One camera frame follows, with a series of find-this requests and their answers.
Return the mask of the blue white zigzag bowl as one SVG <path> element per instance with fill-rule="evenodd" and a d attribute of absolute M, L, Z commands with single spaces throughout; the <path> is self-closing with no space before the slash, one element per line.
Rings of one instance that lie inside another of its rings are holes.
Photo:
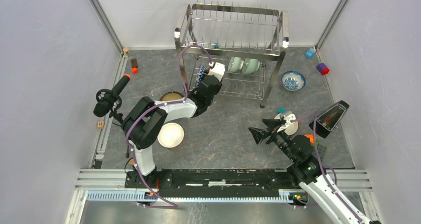
<path fill-rule="evenodd" d="M 206 71 L 207 68 L 204 66 L 199 66 L 198 71 L 197 71 L 197 76 L 196 76 L 196 81 L 195 81 L 195 87 L 199 87 L 200 84 L 202 83 L 205 75 L 206 75 Z"/>

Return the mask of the teal glazed bowl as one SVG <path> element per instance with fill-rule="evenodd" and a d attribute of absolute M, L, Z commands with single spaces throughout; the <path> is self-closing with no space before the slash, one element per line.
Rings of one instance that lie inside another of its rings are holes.
<path fill-rule="evenodd" d="M 284 125 L 281 125 L 281 127 L 278 128 L 278 132 L 283 131 L 286 135 L 292 136 L 298 131 L 299 122 L 298 121 L 292 122 L 293 120 L 296 119 L 296 116 L 291 111 L 279 113 L 274 117 L 274 119 L 275 120 L 284 119 L 286 121 Z"/>

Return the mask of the black patterned bowl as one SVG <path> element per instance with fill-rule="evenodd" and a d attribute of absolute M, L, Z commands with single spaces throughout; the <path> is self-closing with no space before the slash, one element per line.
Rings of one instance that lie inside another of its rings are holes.
<path fill-rule="evenodd" d="M 159 101 L 174 101 L 184 98 L 184 94 L 177 92 L 177 91 L 170 91 L 163 94 Z"/>

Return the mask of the blue white floral bowl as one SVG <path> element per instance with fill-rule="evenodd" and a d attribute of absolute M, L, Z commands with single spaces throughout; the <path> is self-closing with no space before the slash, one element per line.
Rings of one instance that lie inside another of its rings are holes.
<path fill-rule="evenodd" d="M 281 76 L 281 83 L 288 91 L 299 91 L 305 87 L 306 79 L 297 71 L 286 71 Z"/>

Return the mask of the stainless steel dish rack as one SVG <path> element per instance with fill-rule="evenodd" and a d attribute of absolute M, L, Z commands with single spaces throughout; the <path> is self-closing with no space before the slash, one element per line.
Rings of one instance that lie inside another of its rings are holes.
<path fill-rule="evenodd" d="M 174 42 L 179 56 L 194 55 L 191 66 L 184 60 L 179 64 L 188 89 L 195 87 L 199 66 L 212 60 L 225 65 L 222 95 L 257 99 L 264 108 L 290 45 L 289 13 L 213 1 L 186 3 L 174 30 Z M 230 73 L 231 57 L 257 59 L 260 67 L 249 75 L 242 69 Z"/>

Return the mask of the orange bowl white inside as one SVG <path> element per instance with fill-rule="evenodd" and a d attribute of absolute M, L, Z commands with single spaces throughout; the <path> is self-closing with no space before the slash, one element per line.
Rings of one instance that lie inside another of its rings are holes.
<path fill-rule="evenodd" d="M 184 139 L 184 129 L 177 123 L 167 123 L 158 134 L 158 142 L 165 148 L 175 148 Z"/>

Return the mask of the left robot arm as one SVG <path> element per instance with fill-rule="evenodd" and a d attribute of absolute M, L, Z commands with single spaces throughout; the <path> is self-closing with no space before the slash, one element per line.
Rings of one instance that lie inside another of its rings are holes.
<path fill-rule="evenodd" d="M 219 93 L 222 80 L 214 75 L 205 75 L 199 86 L 182 99 L 160 102 L 145 96 L 120 122 L 121 128 L 134 149 L 134 160 L 139 172 L 137 182 L 144 188 L 156 182 L 152 145 L 162 126 L 180 118 L 197 117 L 207 111 L 213 98 Z"/>

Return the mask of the green checked small bowl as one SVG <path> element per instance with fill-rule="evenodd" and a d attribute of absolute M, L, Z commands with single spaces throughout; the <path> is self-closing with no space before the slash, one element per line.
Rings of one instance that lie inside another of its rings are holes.
<path fill-rule="evenodd" d="M 241 70 L 243 67 L 244 61 L 240 57 L 231 57 L 227 71 L 230 73 L 235 73 L 238 70 Z"/>

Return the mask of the pale green bowl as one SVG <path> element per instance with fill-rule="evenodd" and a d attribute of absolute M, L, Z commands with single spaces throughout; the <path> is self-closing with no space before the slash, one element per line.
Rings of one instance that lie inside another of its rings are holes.
<path fill-rule="evenodd" d="M 245 75 L 256 72 L 260 67 L 260 61 L 257 59 L 245 59 L 242 67 L 242 73 Z"/>

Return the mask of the orange arch block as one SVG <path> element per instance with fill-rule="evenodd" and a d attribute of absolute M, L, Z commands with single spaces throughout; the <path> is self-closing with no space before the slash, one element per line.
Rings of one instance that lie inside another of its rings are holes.
<path fill-rule="evenodd" d="M 307 137 L 309 140 L 310 140 L 310 143 L 312 144 L 312 145 L 314 145 L 315 144 L 315 142 L 314 142 L 314 136 L 313 135 L 311 135 L 311 134 L 306 134 L 306 135 L 304 135 L 305 137 Z"/>

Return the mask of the black metronome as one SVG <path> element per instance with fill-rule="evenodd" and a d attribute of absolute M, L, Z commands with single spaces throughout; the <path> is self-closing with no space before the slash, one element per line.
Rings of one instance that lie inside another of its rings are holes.
<path fill-rule="evenodd" d="M 328 107 L 321 115 L 318 115 L 316 121 L 312 121 L 309 127 L 315 131 L 316 135 L 325 139 L 336 128 L 349 107 L 348 103 L 340 100 Z"/>

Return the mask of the red purple block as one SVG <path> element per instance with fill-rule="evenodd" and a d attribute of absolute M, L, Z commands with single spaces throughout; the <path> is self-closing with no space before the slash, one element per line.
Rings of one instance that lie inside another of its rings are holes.
<path fill-rule="evenodd" d="M 327 75 L 330 71 L 330 69 L 324 63 L 319 63 L 316 66 L 316 69 L 321 75 Z"/>

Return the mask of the black microphone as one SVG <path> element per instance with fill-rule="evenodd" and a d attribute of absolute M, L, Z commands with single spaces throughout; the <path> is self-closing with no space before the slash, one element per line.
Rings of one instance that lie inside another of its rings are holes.
<path fill-rule="evenodd" d="M 94 107 L 93 114 L 97 117 L 104 117 L 108 113 L 116 113 L 122 104 L 120 93 L 130 79 L 129 74 L 124 74 L 111 89 L 99 90 L 95 95 L 97 104 Z"/>

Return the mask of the wooden letter cube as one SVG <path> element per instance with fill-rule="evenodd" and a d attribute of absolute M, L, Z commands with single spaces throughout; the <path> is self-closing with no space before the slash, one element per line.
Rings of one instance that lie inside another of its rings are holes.
<path fill-rule="evenodd" d="M 104 128 L 104 125 L 105 125 L 105 122 L 104 121 L 97 122 L 97 128 L 99 128 L 99 129 L 103 129 Z"/>

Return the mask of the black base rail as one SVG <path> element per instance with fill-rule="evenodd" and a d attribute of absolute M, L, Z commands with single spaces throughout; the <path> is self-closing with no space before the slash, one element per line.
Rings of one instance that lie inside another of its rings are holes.
<path fill-rule="evenodd" d="M 298 184 L 285 169 L 160 169 L 144 178 L 133 170 L 125 180 L 125 188 L 148 185 L 164 198 L 275 198 Z"/>

